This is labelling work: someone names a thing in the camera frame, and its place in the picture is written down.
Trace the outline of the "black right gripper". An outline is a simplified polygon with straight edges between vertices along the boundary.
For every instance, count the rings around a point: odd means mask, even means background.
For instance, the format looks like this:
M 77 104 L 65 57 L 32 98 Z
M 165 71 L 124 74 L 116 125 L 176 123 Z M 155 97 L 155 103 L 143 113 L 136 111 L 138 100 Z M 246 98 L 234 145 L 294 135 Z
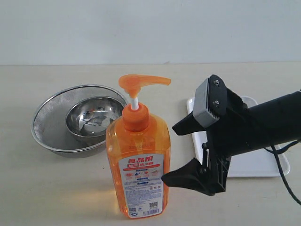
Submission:
M 207 142 L 203 144 L 203 165 L 193 158 L 181 168 L 164 174 L 161 179 L 168 187 L 205 195 L 225 192 L 232 156 L 249 152 L 253 147 L 253 122 L 247 104 L 220 105 L 207 112 L 211 117 L 205 126 L 189 113 L 172 127 L 178 136 L 206 131 Z

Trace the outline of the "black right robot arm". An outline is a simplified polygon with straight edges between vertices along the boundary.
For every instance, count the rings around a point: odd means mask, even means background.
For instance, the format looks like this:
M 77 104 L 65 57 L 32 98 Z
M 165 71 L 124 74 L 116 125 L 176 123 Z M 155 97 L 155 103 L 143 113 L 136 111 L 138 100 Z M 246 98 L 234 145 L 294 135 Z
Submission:
M 275 146 L 296 144 L 301 139 L 301 93 L 294 93 L 248 107 L 241 97 L 228 90 L 226 112 L 205 128 L 193 114 L 173 126 L 174 132 L 187 135 L 204 131 L 201 161 L 193 158 L 181 168 L 166 173 L 162 181 L 168 187 L 186 188 L 208 196 L 224 192 L 231 158 L 235 155 Z

